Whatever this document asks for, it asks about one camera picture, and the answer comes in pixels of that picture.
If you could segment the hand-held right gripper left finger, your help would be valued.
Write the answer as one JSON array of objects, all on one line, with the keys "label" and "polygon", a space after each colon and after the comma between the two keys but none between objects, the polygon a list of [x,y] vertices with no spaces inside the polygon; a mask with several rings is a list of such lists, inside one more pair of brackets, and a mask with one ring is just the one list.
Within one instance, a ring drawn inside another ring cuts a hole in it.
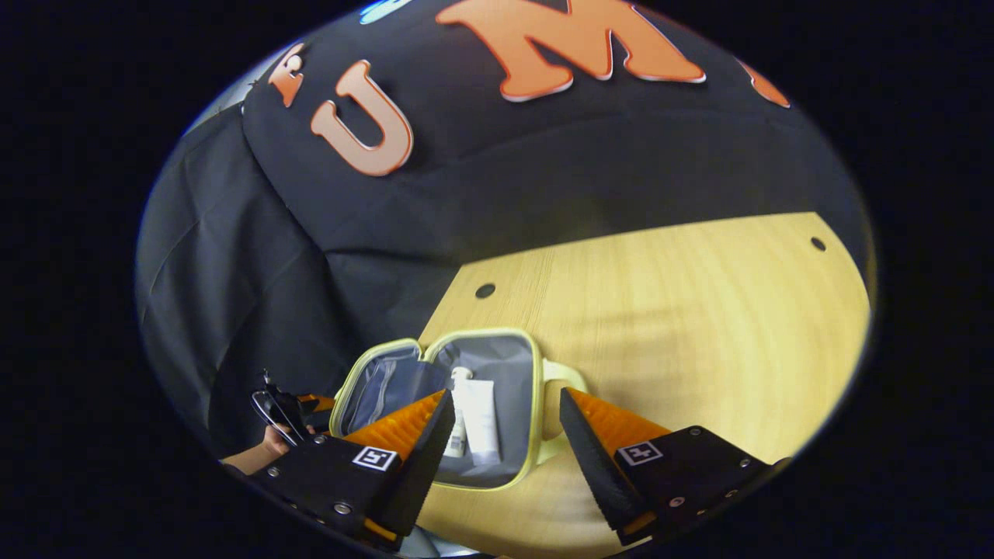
[{"label": "hand-held right gripper left finger", "polygon": [[449,390],[347,436],[316,434],[251,474],[251,485],[301,518],[397,552],[412,533],[455,423]]}]

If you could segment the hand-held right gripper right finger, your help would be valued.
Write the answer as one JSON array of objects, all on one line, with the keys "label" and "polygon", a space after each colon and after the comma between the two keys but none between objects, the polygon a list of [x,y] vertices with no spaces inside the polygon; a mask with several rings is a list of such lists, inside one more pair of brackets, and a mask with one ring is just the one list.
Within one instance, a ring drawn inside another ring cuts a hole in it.
[{"label": "hand-held right gripper right finger", "polygon": [[696,529],[791,463],[767,463],[700,425],[672,431],[572,387],[558,420],[622,545]]}]

